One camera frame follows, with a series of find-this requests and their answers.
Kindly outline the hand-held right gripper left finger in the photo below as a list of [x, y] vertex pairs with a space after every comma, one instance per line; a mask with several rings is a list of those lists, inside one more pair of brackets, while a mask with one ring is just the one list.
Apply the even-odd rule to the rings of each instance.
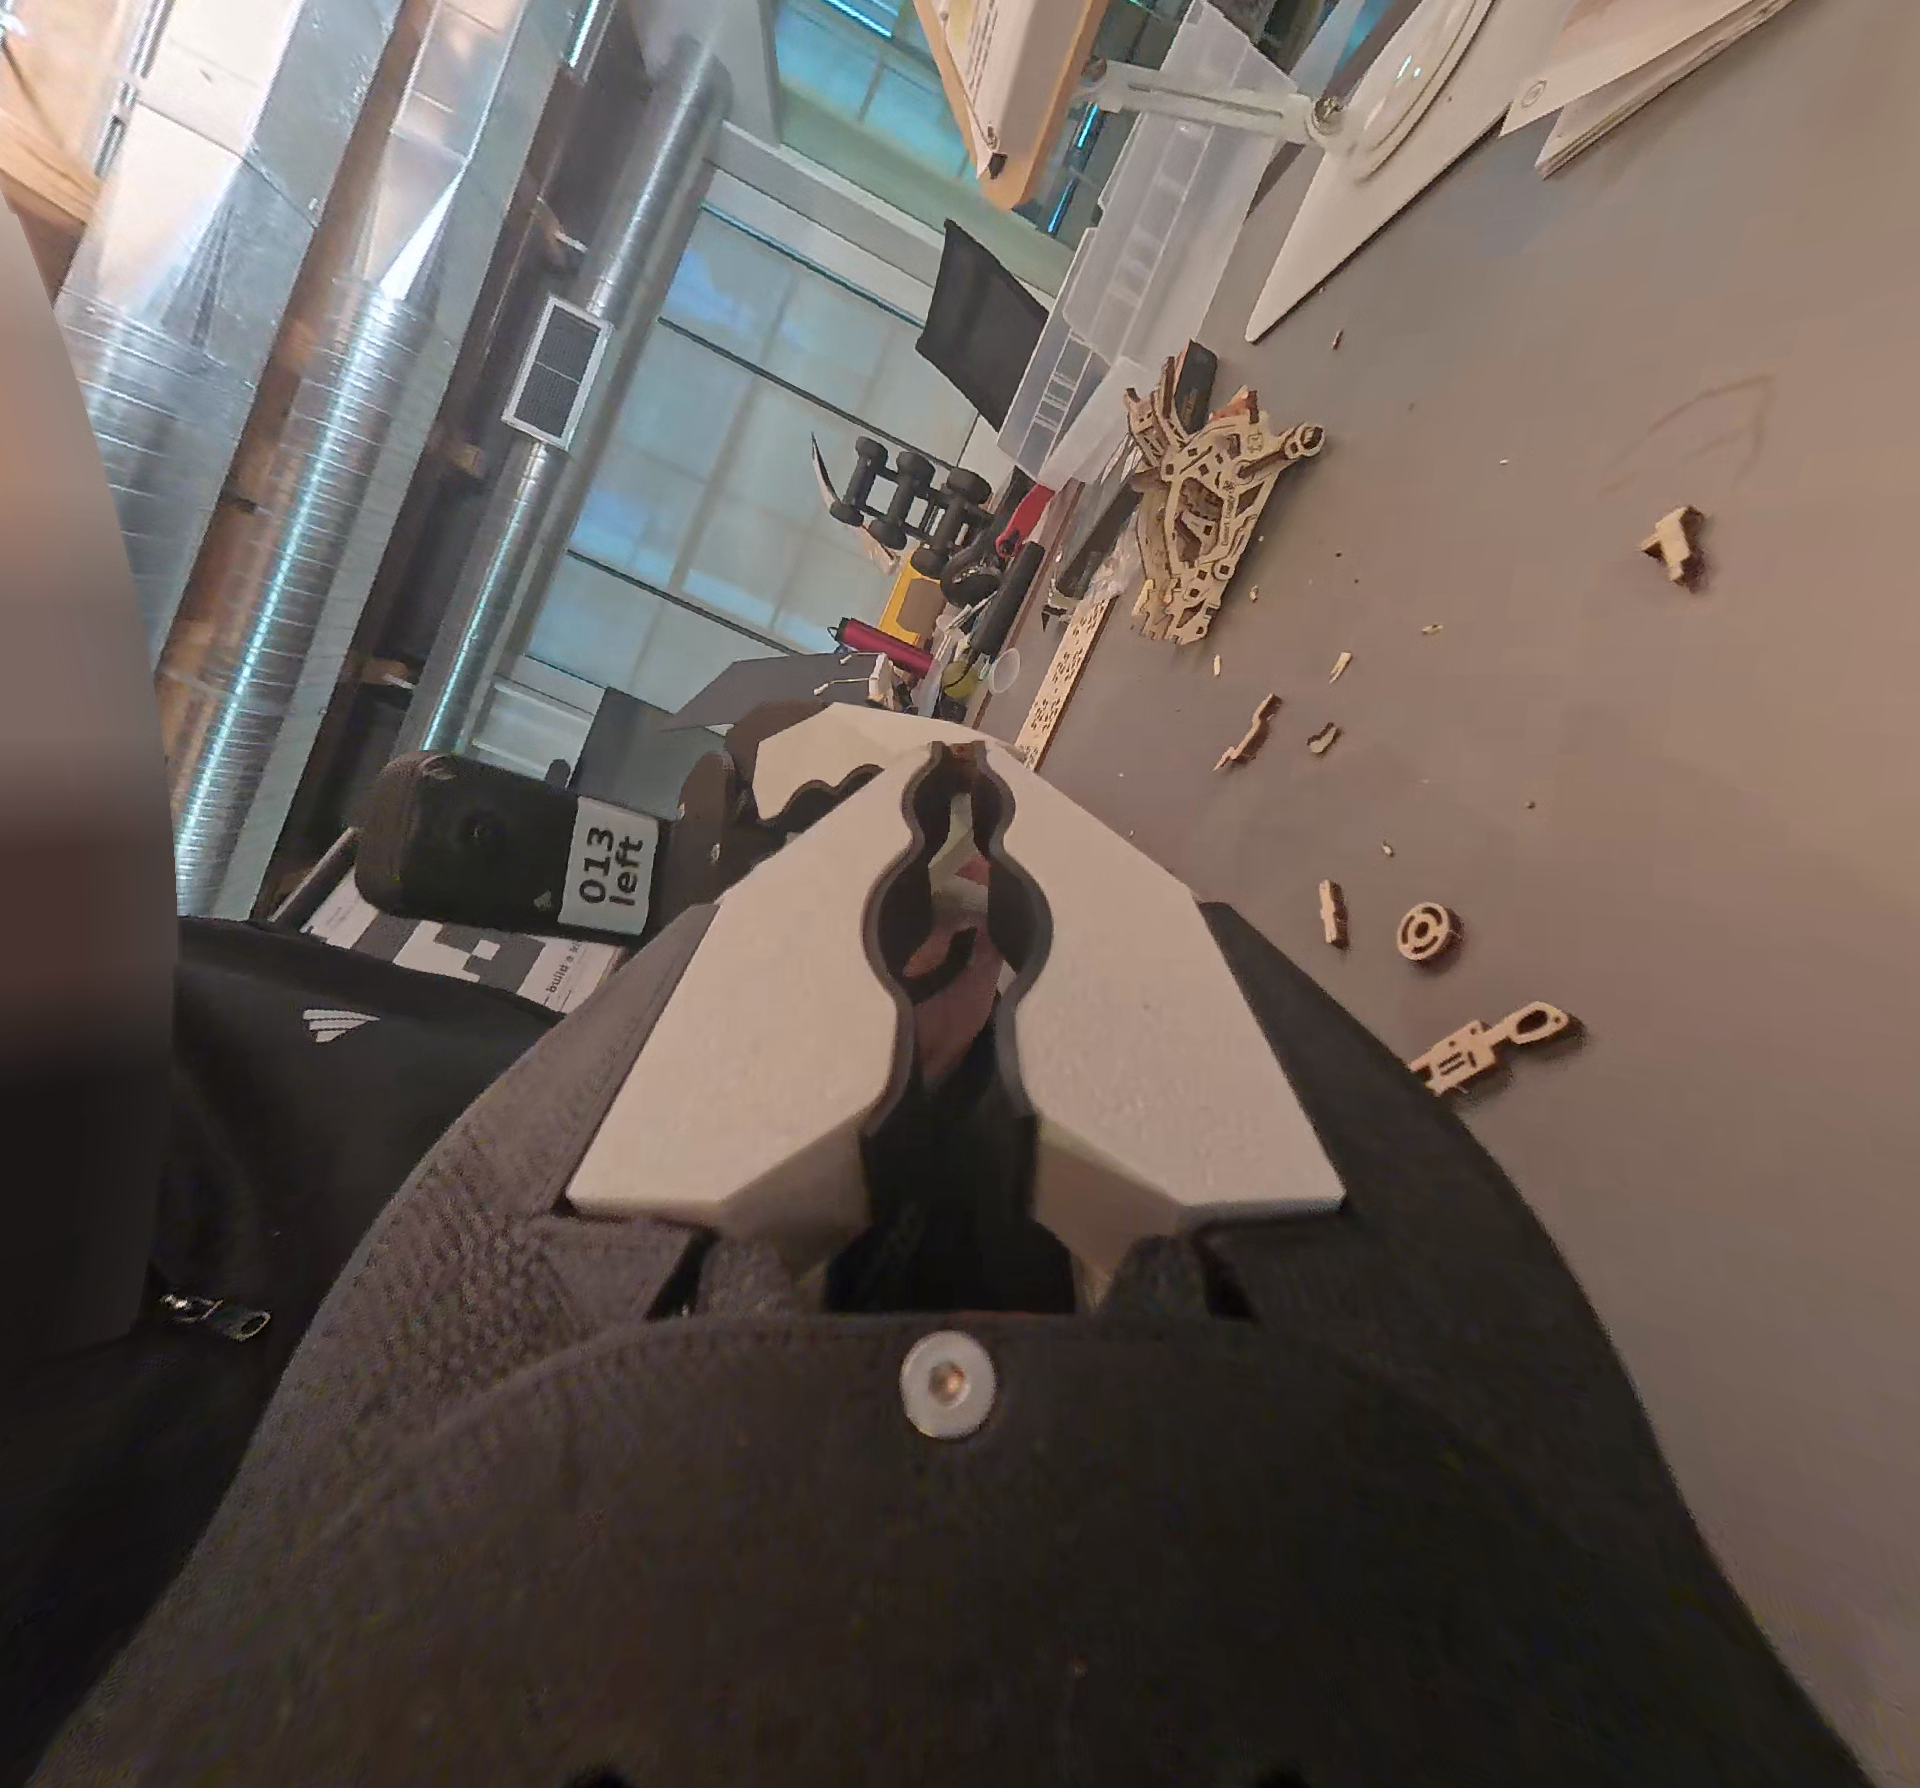
[[712, 907], [562, 1201], [832, 1265], [869, 1225], [861, 1140], [918, 1073], [913, 968], [950, 747], [869, 775]]

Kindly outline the slender wooden frame part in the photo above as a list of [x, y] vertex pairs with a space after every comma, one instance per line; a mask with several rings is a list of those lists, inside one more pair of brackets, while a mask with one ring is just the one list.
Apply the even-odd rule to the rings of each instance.
[[1503, 1069], [1512, 1048], [1562, 1043], [1577, 1031], [1574, 1012], [1552, 1000], [1530, 1000], [1499, 1020], [1465, 1020], [1460, 1031], [1411, 1059], [1411, 1073], [1439, 1096], [1456, 1095]]

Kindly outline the wooden model vehicle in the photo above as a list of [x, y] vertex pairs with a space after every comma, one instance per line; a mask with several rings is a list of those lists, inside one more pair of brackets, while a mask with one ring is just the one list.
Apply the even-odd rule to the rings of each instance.
[[1275, 428], [1255, 388], [1196, 428], [1182, 428], [1170, 383], [1151, 395], [1129, 388], [1121, 408], [1141, 485], [1135, 621], [1141, 637], [1194, 645], [1208, 633], [1278, 479], [1324, 452], [1324, 428]]

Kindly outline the person's left hand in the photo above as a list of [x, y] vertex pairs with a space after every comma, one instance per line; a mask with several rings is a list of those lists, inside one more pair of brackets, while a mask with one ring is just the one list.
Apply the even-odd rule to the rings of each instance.
[[1004, 954], [986, 914], [933, 907], [933, 926], [902, 966], [913, 1008], [913, 1061], [925, 1089], [945, 1080], [986, 1031], [1004, 982]]

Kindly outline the dark grey flat panel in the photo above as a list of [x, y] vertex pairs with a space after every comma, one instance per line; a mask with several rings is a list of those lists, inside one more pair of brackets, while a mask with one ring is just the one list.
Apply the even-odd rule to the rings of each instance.
[[796, 704], [796, 697], [824, 697], [836, 681], [847, 678], [853, 653], [825, 652], [825, 653], [768, 653], [729, 662], [716, 676], [699, 696], [691, 696], [680, 711], [672, 711], [660, 729], [727, 729], [745, 719], [756, 706], [768, 704]]

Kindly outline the black white patterned sign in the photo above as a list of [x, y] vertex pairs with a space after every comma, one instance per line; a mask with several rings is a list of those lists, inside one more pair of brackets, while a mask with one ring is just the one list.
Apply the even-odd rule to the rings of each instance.
[[570, 1012], [620, 968], [620, 950], [582, 938], [489, 935], [446, 920], [395, 918], [340, 888], [302, 935], [401, 968], [477, 982], [547, 1012]]

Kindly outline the black screen yellow icon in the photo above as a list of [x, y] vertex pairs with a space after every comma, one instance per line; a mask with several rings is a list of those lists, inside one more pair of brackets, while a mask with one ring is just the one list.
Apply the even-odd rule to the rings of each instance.
[[680, 726], [672, 711], [607, 685], [576, 763], [576, 790], [635, 810], [662, 810], [660, 793], [680, 798], [691, 765], [721, 747], [721, 729]]

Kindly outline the wooden sheet gear cutouts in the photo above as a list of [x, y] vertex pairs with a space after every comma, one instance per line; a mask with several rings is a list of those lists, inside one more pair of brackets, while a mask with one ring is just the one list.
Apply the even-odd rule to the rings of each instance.
[[1037, 681], [1037, 696], [1022, 719], [1022, 729], [1013, 735], [1013, 759], [1032, 769], [1043, 765], [1051, 741], [1054, 741], [1054, 729], [1077, 692], [1077, 678], [1090, 662], [1090, 652], [1099, 645], [1111, 614], [1118, 606], [1118, 593], [1085, 593], [1077, 602], [1077, 609], [1070, 614], [1070, 621], [1063, 625], [1063, 637], [1058, 637], [1058, 652]]

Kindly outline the black cylinder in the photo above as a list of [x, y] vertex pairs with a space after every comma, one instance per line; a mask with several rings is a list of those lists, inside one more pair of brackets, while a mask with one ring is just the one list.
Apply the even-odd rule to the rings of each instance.
[[994, 576], [989, 593], [977, 602], [974, 621], [965, 625], [965, 645], [974, 660], [994, 662], [994, 653], [1008, 645], [1043, 566], [1047, 566], [1047, 544], [1032, 537]]

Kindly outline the black dumbbell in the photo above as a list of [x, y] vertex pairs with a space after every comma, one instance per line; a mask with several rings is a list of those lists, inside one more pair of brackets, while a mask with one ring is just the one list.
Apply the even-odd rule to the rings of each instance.
[[922, 452], [890, 452], [890, 441], [857, 436], [847, 485], [832, 513], [847, 528], [869, 528], [884, 548], [902, 548], [913, 507], [929, 499], [933, 461]]
[[945, 576], [957, 549], [989, 521], [994, 484], [950, 465], [940, 485], [925, 489], [925, 519], [910, 553], [918, 576]]

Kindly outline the black monitor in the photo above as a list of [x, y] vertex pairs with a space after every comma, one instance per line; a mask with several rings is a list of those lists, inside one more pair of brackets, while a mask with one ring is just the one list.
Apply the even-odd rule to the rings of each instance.
[[989, 423], [1008, 428], [1051, 308], [977, 243], [941, 222], [941, 259], [913, 350]]

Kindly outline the white vent grille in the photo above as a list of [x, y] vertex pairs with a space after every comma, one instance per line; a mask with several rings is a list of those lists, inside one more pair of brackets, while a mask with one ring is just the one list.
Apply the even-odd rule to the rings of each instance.
[[570, 452], [607, 346], [610, 322], [603, 314], [562, 294], [547, 294], [517, 380], [506, 383], [499, 412], [502, 428], [531, 441]]

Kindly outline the clear plastic organizer box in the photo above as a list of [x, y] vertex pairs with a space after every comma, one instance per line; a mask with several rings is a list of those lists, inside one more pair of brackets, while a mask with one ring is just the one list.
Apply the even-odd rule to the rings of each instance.
[[998, 452], [1037, 484], [1118, 436], [1121, 392], [1196, 339], [1283, 143], [1248, 126], [1138, 117], [1008, 408]]

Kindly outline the spiral round air duct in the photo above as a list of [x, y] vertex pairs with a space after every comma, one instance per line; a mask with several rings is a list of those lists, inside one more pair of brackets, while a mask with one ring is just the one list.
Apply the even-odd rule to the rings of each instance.
[[576, 287], [547, 294], [502, 408], [511, 455], [489, 495], [419, 670], [401, 749], [462, 749], [518, 621], [580, 521], [624, 392], [716, 177], [729, 72], [699, 37], [662, 60]]
[[250, 512], [229, 536], [211, 600], [161, 660], [176, 911], [187, 918], [211, 914], [229, 886], [438, 287], [442, 253], [430, 253], [353, 284], [328, 311]]

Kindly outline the foil-wrapped rectangular duct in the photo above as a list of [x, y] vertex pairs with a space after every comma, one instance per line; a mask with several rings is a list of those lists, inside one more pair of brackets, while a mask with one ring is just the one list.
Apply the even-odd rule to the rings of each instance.
[[56, 304], [85, 383], [111, 350], [266, 355], [401, 5], [168, 0]]

